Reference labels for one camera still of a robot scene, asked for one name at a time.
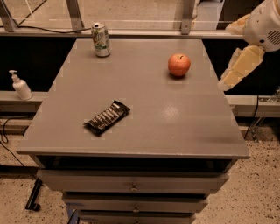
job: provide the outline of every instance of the white bottle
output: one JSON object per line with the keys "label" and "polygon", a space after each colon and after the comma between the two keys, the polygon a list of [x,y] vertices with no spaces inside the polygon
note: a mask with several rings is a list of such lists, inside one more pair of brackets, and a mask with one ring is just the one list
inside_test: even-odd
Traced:
{"label": "white bottle", "polygon": [[20,80],[17,76],[18,72],[15,70],[10,70],[9,73],[11,74],[11,78],[13,79],[14,83],[12,86],[17,91],[19,97],[22,100],[29,100],[33,97],[32,91],[27,86],[24,80]]}

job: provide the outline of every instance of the black leg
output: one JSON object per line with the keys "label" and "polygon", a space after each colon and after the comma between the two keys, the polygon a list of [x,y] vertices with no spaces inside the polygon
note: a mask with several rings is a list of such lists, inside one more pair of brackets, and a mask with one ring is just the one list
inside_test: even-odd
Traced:
{"label": "black leg", "polygon": [[34,184],[33,190],[31,192],[31,195],[27,201],[27,204],[25,206],[25,209],[27,210],[33,210],[33,211],[38,211],[41,208],[40,204],[36,204],[35,200],[38,196],[40,187],[42,186],[42,180],[39,178],[36,179],[36,182]]}

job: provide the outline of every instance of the silver can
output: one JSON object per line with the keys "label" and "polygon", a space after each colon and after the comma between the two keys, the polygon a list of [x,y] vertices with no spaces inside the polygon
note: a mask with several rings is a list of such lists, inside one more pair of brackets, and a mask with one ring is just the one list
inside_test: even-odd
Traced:
{"label": "silver can", "polygon": [[99,57],[107,57],[111,54],[108,29],[105,24],[95,23],[92,25],[95,54]]}

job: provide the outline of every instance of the black packet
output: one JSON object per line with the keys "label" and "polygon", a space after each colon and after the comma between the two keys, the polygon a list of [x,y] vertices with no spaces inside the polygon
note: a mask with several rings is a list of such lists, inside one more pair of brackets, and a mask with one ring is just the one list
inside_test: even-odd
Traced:
{"label": "black packet", "polygon": [[112,125],[123,119],[130,112],[130,108],[119,101],[114,101],[111,106],[84,123],[94,134],[100,135]]}

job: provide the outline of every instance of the wooden drawer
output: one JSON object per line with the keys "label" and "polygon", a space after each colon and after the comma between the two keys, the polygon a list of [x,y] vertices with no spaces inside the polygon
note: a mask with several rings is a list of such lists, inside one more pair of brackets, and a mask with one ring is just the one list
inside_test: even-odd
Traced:
{"label": "wooden drawer", "polygon": [[191,224],[194,214],[175,213],[104,213],[79,211],[83,221],[94,224]]}
{"label": "wooden drawer", "polygon": [[63,195],[71,209],[122,212],[198,213],[207,205],[207,199],[187,198],[188,195],[162,194],[89,194]]}
{"label": "wooden drawer", "polygon": [[52,190],[97,193],[216,193],[225,173],[39,170]]}

